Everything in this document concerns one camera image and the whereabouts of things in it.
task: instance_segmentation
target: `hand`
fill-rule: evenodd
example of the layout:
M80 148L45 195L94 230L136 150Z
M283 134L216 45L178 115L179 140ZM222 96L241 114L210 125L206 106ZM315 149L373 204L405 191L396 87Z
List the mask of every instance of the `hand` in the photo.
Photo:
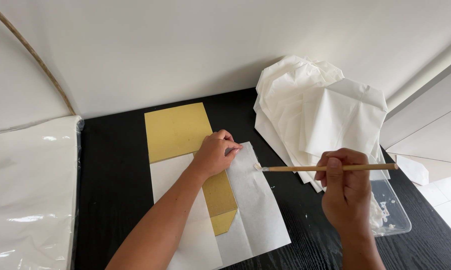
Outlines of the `hand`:
M315 179L327 187L322 198L322 209L341 238L369 238L372 237L369 171L342 171L342 165L354 164L368 164L367 156L347 148L324 152L317 166L327 165L327 171L318 171Z
M225 156L227 148L233 148L233 150ZM232 135L226 130L214 132L210 136L205 136L188 169L202 176L205 181L210 176L227 169L239 149L242 148L243 146L235 143Z

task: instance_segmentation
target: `left hand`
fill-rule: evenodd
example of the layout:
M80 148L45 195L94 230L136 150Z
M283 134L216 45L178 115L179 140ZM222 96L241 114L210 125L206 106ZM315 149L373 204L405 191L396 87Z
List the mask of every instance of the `left hand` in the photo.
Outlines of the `left hand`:
M233 150L225 156L227 148L233 148ZM243 146L234 142L232 135L226 130L214 132L210 136L205 136L188 169L202 176L203 181L205 181L210 176L230 167L235 155L242 148Z

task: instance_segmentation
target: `black table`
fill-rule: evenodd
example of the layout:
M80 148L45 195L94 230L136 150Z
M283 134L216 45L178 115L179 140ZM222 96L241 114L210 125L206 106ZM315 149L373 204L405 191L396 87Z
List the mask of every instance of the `black table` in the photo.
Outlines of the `black table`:
M261 164L284 166L254 129L256 96L246 89L85 120L75 269L104 269L153 205L144 113L203 102L213 131L226 129L236 142L250 141ZM322 193L292 172L265 177L275 186L292 243L227 269L340 269L340 240L321 209ZM412 230L376 238L386 268L451 269L451 229L402 171L390 177Z

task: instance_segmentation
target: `clear plastic tray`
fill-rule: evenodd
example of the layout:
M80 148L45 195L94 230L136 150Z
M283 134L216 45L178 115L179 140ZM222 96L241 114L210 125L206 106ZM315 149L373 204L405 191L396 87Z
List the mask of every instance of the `clear plastic tray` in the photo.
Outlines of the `clear plastic tray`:
M374 236L391 236L409 232L412 229L409 217L405 213L389 181L372 180L370 184L378 204L380 206L385 205L389 212L387 221L384 220L382 227L372 230Z

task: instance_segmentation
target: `wooden brush handle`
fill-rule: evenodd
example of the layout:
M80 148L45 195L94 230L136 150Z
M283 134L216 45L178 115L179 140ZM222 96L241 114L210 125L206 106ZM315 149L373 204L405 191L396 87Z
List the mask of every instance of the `wooden brush handle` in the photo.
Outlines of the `wooden brush handle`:
M269 167L271 172L324 172L327 169L326 166L305 166L305 167ZM364 165L343 165L343 171L366 171L366 170L396 170L399 166L395 163L387 164L364 164Z

